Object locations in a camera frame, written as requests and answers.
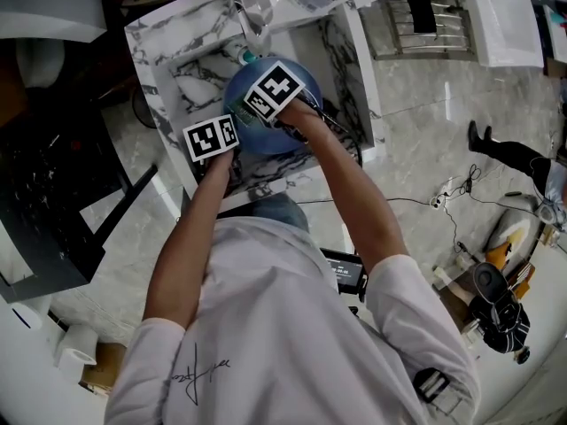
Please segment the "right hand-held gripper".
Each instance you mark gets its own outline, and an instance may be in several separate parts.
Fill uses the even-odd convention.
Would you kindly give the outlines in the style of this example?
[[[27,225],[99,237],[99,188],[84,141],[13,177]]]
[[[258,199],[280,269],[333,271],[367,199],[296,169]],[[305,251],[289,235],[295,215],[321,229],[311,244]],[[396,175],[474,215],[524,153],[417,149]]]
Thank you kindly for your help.
[[[289,59],[257,59],[243,67],[243,96],[261,119],[243,126],[244,145],[300,145],[298,135],[276,115],[300,92],[310,89],[310,72]]]

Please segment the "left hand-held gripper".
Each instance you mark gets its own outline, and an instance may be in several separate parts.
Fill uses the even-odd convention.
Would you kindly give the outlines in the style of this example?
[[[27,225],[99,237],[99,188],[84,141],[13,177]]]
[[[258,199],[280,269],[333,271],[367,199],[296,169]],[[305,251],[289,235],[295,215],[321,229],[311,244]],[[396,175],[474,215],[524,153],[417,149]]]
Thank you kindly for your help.
[[[207,161],[222,153],[236,149],[240,141],[232,116],[224,114],[204,120],[183,129],[190,159],[197,172],[205,173]]]

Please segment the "green textured sponge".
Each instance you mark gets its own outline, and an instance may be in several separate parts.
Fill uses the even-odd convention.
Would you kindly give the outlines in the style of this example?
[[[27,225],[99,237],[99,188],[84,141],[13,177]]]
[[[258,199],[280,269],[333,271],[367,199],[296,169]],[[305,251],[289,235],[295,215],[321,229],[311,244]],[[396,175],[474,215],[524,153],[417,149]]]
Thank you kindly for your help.
[[[254,109],[245,102],[245,96],[240,96],[231,104],[231,111],[238,122],[247,128],[258,126],[261,119]]]

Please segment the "blue large plate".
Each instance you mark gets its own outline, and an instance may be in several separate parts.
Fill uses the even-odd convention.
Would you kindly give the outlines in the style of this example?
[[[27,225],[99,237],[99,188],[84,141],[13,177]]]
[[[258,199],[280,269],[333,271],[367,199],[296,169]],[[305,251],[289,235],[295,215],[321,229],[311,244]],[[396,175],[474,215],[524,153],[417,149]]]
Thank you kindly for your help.
[[[241,67],[225,88],[223,108],[235,121],[242,150],[261,155],[297,150],[299,137],[276,116],[299,97],[322,107],[322,92],[315,78],[297,62],[266,57]]]

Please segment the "person's right forearm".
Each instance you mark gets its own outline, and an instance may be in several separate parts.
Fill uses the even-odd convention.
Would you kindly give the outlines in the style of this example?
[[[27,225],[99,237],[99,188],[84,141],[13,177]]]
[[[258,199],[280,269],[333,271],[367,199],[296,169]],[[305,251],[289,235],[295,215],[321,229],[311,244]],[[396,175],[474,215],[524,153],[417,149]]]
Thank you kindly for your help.
[[[383,193],[318,113],[294,99],[277,118],[295,127],[307,139],[366,270],[370,272],[391,256],[406,255],[399,223]]]

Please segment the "teal sink drain plug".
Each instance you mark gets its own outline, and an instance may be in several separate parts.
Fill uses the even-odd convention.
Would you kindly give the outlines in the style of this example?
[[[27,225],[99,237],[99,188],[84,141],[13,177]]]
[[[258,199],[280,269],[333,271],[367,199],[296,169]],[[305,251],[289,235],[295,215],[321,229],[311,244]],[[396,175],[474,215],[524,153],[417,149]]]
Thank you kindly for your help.
[[[222,55],[231,62],[246,66],[258,59],[257,56],[241,43],[227,44],[222,48]]]

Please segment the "chrome faucet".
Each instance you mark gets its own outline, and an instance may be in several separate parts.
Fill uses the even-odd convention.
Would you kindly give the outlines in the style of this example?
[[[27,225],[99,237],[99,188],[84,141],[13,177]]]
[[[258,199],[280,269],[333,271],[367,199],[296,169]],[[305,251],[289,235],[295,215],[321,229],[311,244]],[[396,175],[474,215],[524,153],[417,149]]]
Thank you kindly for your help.
[[[248,50],[257,58],[266,57],[271,49],[273,7],[270,0],[231,1],[236,8]]]

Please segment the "person's blue jeans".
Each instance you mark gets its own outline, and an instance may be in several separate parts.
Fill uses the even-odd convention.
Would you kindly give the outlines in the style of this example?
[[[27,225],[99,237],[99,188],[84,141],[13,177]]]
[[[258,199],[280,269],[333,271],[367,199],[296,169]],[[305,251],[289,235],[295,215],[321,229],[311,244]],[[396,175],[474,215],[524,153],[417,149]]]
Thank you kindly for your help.
[[[307,216],[287,194],[278,193],[247,205],[246,216],[276,220],[309,232]]]

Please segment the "white marble sink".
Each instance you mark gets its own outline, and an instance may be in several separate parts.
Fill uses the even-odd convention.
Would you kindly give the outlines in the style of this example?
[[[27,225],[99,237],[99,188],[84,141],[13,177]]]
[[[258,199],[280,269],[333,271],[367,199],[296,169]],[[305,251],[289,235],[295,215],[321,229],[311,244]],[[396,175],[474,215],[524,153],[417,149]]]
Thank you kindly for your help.
[[[340,142],[364,162],[385,157],[384,124],[361,16],[353,1],[314,15],[270,0],[271,54],[304,66],[317,98],[338,121]],[[245,37],[231,0],[177,0],[125,29],[131,57],[167,155],[188,194],[198,186],[183,130],[224,113],[224,95],[241,66]],[[322,172],[310,151],[243,152],[242,174],[222,202],[229,210],[295,189]]]

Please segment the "black marble vanity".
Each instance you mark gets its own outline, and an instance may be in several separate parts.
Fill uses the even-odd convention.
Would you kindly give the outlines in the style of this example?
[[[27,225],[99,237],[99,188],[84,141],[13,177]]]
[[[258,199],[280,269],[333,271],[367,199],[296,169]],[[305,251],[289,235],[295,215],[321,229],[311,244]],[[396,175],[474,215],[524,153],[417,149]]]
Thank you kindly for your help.
[[[132,182],[105,127],[0,135],[0,224],[31,274],[9,282],[9,303],[88,284],[104,244],[158,172],[151,165]]]

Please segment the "white rectangular inset basin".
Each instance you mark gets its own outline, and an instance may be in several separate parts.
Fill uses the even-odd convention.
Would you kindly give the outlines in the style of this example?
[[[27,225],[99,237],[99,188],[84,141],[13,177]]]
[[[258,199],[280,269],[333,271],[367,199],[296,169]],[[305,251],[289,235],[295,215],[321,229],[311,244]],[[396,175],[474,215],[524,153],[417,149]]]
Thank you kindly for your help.
[[[0,276],[13,285],[33,275],[0,221]]]

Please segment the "white paper roll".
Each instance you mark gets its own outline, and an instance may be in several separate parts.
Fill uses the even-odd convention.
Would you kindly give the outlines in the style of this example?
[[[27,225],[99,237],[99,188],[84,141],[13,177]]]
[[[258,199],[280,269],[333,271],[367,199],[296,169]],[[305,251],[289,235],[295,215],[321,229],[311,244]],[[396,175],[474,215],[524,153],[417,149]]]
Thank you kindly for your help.
[[[97,364],[98,335],[86,325],[72,325],[58,344],[55,367],[70,383],[78,384],[85,367]]]

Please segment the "small cardboard box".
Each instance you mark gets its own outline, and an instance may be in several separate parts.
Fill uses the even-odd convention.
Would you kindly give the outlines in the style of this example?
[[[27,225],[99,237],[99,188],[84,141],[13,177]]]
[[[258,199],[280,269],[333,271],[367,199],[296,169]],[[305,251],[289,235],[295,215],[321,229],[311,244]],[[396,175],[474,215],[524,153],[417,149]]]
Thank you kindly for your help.
[[[85,366],[79,384],[96,395],[108,396],[113,389],[127,348],[118,343],[98,343],[94,366]]]

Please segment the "white slotted dispenser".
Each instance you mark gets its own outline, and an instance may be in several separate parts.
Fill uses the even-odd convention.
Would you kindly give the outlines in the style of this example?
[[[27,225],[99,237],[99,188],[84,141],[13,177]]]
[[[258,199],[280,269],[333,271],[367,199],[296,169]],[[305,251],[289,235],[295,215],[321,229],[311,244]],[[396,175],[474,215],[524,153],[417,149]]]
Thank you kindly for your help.
[[[39,330],[43,320],[48,314],[49,300],[45,297],[36,297],[29,300],[14,302],[11,309],[15,316],[30,330]]]

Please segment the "white ceramic toilet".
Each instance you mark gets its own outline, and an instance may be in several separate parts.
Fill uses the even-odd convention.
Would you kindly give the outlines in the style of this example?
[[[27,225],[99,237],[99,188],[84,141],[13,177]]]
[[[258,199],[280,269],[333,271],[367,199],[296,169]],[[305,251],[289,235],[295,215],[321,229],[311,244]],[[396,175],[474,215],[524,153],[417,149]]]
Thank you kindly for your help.
[[[540,207],[540,201],[534,195],[517,191],[506,193],[497,204],[503,206],[504,212],[488,237],[485,252],[508,244],[507,257],[509,258],[520,250],[530,234],[533,222],[539,218],[537,210]]]

